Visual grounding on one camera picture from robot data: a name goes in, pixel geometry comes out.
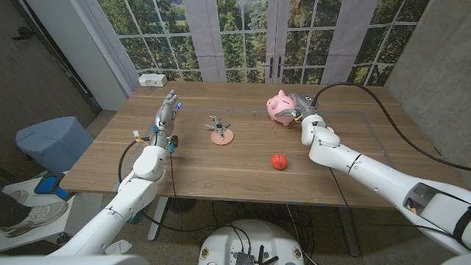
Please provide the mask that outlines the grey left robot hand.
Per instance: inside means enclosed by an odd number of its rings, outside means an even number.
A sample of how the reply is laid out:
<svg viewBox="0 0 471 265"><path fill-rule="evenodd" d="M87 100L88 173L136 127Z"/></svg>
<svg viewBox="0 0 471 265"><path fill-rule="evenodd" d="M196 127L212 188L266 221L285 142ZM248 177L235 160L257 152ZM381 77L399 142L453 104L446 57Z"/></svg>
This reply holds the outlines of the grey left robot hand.
<svg viewBox="0 0 471 265"><path fill-rule="evenodd" d="M178 95L174 90L169 91L162 106L157 110L152 125L154 131L150 137L150 145L158 146L166 149L171 140L171 135L174 130L174 121L177 112L180 110L182 104L177 103Z"/></svg>

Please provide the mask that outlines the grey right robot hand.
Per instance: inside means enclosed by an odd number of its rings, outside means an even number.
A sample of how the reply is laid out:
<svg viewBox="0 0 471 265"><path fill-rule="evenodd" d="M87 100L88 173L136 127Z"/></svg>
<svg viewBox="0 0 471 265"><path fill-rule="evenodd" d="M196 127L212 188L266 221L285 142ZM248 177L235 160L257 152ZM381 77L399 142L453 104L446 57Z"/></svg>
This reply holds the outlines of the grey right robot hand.
<svg viewBox="0 0 471 265"><path fill-rule="evenodd" d="M291 117L296 122L301 122L304 118L317 115L317 99L303 93L291 93L288 95L294 102L293 107L284 107L275 114L275 117Z"/></svg>

